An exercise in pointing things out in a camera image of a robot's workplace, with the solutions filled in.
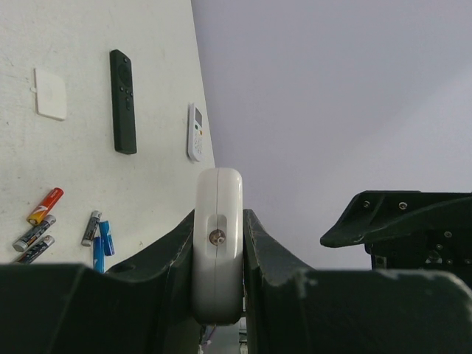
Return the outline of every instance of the blue battery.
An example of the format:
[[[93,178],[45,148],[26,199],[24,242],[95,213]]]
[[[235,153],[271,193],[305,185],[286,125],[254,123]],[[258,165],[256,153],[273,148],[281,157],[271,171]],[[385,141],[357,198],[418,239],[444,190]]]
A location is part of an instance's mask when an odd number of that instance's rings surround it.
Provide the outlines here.
[[[105,271],[105,260],[103,255],[103,240],[99,237],[94,237],[94,269],[103,273]]]
[[[105,256],[113,256],[115,254],[115,248],[113,247],[113,240],[111,239],[110,223],[108,221],[102,221],[99,224],[100,235],[103,239],[103,251]]]

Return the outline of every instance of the black and silver battery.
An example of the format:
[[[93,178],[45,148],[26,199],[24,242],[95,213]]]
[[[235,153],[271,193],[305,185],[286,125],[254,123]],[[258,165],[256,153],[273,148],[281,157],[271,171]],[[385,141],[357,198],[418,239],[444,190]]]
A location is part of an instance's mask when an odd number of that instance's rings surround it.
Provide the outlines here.
[[[37,226],[32,227],[26,234],[21,236],[14,244],[13,248],[18,252],[25,252],[34,242],[36,242],[46,230],[56,222],[56,218],[47,215]]]
[[[95,233],[97,232],[98,223],[100,222],[100,218],[102,217],[102,213],[95,210],[90,215],[90,219],[88,220],[87,228],[85,233],[82,237],[82,246],[90,247],[92,241],[95,237]]]
[[[33,247],[14,260],[13,264],[30,264],[36,258],[41,256],[53,243],[53,236],[48,235],[41,238]]]

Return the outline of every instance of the red and orange battery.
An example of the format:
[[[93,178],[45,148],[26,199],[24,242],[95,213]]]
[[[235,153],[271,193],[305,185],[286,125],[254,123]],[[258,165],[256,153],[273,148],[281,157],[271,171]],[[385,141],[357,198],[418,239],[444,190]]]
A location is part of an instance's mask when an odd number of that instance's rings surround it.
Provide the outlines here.
[[[46,215],[48,215],[52,207],[58,202],[63,194],[64,191],[61,188],[54,188],[28,216],[28,222],[32,225],[38,225],[46,217]]]

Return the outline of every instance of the white table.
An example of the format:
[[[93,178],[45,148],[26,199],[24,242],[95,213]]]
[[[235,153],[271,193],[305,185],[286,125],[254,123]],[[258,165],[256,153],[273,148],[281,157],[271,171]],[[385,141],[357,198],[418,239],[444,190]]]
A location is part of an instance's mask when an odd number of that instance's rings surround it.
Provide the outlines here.
[[[109,220],[116,254],[137,253],[193,208],[198,174],[214,167],[190,0],[0,0],[0,262],[53,187],[65,194],[37,263],[82,262],[90,213]],[[138,153],[114,151],[108,53],[133,63]],[[64,122],[35,113],[33,68],[66,81]],[[204,115],[205,161],[186,156],[187,108]]]

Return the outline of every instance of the screw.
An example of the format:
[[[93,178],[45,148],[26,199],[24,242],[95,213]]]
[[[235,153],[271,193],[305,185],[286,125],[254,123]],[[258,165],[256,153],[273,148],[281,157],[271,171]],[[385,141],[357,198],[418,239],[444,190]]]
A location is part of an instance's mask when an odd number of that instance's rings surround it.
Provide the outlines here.
[[[212,245],[218,246],[224,243],[225,240],[226,235],[221,230],[216,229],[209,234],[209,241],[212,243]]]

